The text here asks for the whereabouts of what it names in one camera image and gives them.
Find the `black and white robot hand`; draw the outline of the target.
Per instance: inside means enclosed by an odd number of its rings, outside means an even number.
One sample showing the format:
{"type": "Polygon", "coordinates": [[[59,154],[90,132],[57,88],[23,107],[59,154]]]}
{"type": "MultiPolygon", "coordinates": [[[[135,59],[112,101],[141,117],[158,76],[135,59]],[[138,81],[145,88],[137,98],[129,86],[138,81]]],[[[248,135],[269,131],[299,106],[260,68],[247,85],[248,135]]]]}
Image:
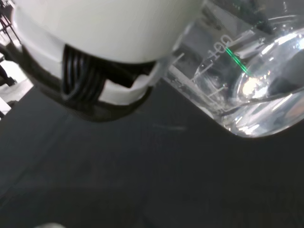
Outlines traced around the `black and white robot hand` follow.
{"type": "Polygon", "coordinates": [[[166,75],[200,0],[18,0],[6,46],[31,82],[84,119],[132,113],[166,75]]]}

